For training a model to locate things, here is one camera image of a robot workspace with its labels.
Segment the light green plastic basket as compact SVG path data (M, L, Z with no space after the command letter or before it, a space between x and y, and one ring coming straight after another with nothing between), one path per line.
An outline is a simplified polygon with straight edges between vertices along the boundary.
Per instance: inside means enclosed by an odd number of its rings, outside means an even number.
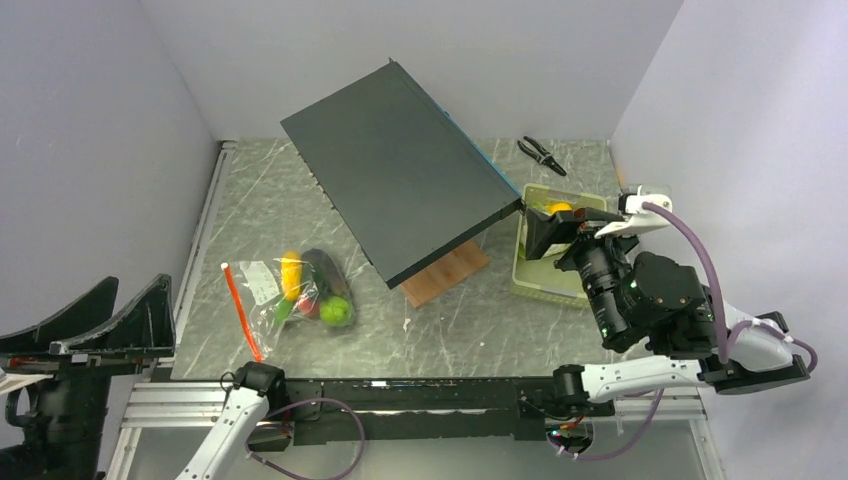
M571 207L592 207L607 209L607 201L590 193L573 193L552 187L527 183L523 188L522 199L528 207L548 212L556 204L567 203ZM527 225L524 217L518 220L515 252L512 261L512 293L532 299L570 306L583 307L588 304L586 294L577 273L561 271L555 267L569 244L554 244L539 260L525 258L525 240Z

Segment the purple eggplant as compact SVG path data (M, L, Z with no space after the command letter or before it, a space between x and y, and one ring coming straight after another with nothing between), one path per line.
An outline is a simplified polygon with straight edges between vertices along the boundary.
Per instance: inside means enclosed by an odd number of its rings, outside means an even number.
M351 298L350 287L342 270L326 251L309 249L302 253L301 258L311 267L313 282L321 296Z

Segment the yellow corn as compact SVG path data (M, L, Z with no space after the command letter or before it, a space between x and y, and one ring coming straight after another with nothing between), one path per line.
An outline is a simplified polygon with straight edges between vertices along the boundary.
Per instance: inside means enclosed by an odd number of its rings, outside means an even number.
M287 251L281 258L281 287L283 297L295 302L301 295L304 263L296 251Z

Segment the orange fruit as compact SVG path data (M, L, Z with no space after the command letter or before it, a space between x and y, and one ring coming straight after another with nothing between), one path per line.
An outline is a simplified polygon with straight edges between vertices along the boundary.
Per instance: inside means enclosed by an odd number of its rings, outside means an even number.
M307 318L318 318L320 316L319 299L301 297L296 303L296 308Z

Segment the clear zip top bag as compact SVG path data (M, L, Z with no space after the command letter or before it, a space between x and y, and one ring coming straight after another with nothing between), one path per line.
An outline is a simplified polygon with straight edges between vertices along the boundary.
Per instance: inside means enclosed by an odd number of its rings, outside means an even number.
M356 318L353 292L335 259L311 248L220 265L252 360L264 362L287 326L314 321L344 328Z

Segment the green lime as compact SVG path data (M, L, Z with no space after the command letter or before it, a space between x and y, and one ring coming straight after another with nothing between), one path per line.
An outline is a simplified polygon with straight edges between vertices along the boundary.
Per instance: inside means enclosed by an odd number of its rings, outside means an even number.
M330 327L346 326L353 315L351 303L344 297L330 296L319 304L319 317Z

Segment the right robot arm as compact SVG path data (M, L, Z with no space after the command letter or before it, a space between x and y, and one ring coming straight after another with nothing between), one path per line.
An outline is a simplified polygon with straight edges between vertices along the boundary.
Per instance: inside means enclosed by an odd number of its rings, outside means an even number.
M723 300L703 243L660 205L643 202L620 214L530 208L525 223L528 259L564 246L555 266L578 274L604 348L623 353L643 344L648 350L630 361L558 367L551 401L564 415L667 387L756 393L807 380L818 365L813 347L791 336L780 313L752 316ZM641 234L666 226L693 246L706 281L690 266L638 250Z

